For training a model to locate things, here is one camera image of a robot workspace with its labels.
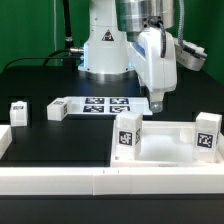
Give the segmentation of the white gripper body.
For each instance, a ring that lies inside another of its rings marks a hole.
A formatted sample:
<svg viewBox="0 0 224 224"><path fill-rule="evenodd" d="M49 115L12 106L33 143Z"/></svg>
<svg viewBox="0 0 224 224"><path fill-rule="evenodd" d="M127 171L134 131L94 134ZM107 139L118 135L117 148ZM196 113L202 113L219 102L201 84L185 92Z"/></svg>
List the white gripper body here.
<svg viewBox="0 0 224 224"><path fill-rule="evenodd" d="M151 93L169 92L176 88L177 68L174 40L166 32L166 54L161 57L162 32L149 28L141 32L137 43L129 42L127 52L130 64Z"/></svg>

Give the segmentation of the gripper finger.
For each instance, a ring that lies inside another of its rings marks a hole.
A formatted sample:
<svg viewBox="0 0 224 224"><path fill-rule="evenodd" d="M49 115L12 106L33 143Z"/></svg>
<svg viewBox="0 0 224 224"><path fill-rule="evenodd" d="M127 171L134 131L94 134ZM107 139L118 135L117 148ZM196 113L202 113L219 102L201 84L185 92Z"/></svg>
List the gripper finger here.
<svg viewBox="0 0 224 224"><path fill-rule="evenodd" d="M163 110L163 98L163 92L156 91L149 93L150 110L152 112L161 112Z"/></svg>

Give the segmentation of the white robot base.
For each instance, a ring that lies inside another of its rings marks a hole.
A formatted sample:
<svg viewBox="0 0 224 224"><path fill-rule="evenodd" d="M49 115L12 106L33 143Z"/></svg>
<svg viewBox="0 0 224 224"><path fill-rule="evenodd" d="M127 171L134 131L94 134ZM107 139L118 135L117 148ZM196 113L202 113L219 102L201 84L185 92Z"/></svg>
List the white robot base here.
<svg viewBox="0 0 224 224"><path fill-rule="evenodd" d="M78 70L91 79L119 80L133 68L127 54L126 33L118 30L115 0L90 0L90 34Z"/></svg>

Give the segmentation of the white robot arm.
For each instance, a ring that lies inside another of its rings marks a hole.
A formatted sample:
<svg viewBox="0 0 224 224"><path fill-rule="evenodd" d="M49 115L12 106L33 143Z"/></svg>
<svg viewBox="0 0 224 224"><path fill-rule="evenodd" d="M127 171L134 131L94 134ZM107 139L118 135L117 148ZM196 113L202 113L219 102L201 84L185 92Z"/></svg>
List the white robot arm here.
<svg viewBox="0 0 224 224"><path fill-rule="evenodd" d="M129 61L146 89L153 113L177 85L174 0L115 0L118 30L126 33Z"/></svg>

